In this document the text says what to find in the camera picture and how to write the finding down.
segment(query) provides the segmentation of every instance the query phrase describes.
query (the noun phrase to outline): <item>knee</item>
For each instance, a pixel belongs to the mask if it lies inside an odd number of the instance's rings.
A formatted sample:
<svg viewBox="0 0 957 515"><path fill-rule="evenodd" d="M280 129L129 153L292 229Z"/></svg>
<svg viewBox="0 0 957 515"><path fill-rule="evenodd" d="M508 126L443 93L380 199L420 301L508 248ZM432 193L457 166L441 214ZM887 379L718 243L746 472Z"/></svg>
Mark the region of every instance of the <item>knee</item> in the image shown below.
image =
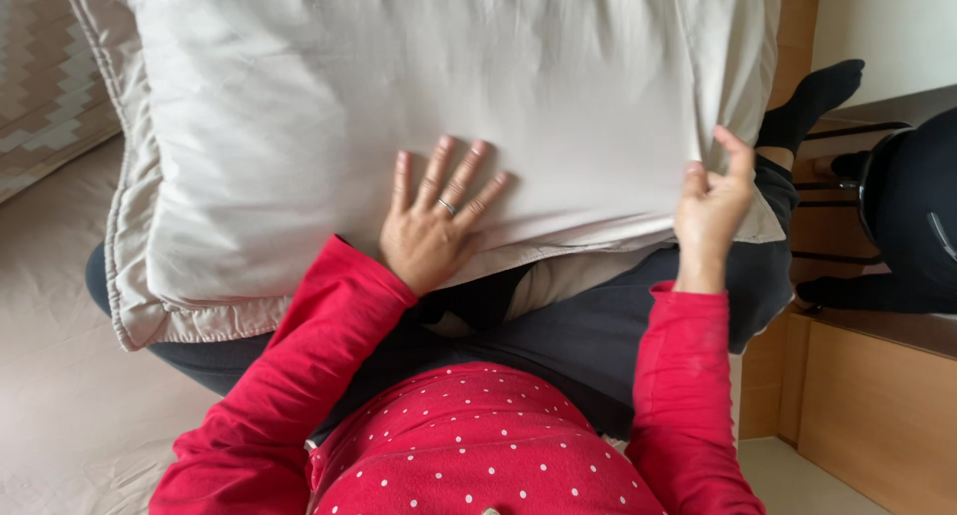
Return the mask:
<svg viewBox="0 0 957 515"><path fill-rule="evenodd" d="M106 257L101 242L86 261L86 290L104 313L110 315L110 298L106 290Z"/></svg>

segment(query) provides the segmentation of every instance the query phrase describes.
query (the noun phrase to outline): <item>red shirt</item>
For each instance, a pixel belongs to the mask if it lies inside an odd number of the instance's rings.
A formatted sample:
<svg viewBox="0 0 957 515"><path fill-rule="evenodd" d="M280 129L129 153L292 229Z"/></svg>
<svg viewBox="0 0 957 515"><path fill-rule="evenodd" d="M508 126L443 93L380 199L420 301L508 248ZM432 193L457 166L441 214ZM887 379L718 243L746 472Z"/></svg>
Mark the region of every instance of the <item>red shirt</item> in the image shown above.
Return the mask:
<svg viewBox="0 0 957 515"><path fill-rule="evenodd" d="M415 302L341 239L203 425L173 445L151 513L764 513L735 459L726 295L652 289L622 457L556 388L495 363L393 386L305 439Z"/></svg>

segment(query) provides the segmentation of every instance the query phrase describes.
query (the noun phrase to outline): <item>dark gray leggings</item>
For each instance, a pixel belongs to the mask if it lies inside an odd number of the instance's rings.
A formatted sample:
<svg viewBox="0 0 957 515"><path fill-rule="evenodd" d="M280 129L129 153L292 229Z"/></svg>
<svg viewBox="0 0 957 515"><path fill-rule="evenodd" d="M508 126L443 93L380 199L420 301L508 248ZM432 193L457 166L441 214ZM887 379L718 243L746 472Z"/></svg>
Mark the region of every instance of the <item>dark gray leggings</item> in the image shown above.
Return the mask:
<svg viewBox="0 0 957 515"><path fill-rule="evenodd" d="M791 173L761 157L756 172L755 183L787 230L798 202ZM437 336L416 322L420 312L411 311L362 364L329 417L318 424L313 440L324 440L351 412L403 379L452 363L476 361L501 363L543 378L581 409L597 431L628 438L638 344L653 304L649 289L675 278L677 258L677 249L659 250L610 281L467 338ZM731 248L726 281L731 352L743 352L748 340L788 304L790 265L788 240L738 242ZM498 315L500 302L495 301L510 297L523 274L510 271L484 285L474 284L469 290L471 302L487 298L497 303L492 308ZM90 294L108 313L102 246L90 256L86 277ZM272 333L221 343L154 343L147 348L225 395L270 337Z"/></svg>

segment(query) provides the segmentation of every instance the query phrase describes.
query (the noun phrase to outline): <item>white wall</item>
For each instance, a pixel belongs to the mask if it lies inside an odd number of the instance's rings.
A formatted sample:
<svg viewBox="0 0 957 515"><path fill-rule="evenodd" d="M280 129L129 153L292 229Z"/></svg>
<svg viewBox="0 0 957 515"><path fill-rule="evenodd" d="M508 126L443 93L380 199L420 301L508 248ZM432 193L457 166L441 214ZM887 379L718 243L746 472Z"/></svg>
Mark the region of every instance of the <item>white wall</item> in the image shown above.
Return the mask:
<svg viewBox="0 0 957 515"><path fill-rule="evenodd" d="M820 0L812 68L860 58L844 108L957 84L957 0Z"/></svg>

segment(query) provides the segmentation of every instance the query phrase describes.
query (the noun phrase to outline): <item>black sock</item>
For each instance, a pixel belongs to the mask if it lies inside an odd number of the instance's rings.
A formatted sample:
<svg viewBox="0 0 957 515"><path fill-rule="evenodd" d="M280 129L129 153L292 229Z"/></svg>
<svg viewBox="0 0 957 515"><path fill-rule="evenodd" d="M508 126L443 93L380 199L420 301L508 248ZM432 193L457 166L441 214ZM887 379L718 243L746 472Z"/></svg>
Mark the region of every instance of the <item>black sock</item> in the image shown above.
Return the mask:
<svg viewBox="0 0 957 515"><path fill-rule="evenodd" d="M809 73L787 104L765 113L754 146L783 147L797 154L817 120L854 95L863 69L863 61L850 59Z"/></svg>

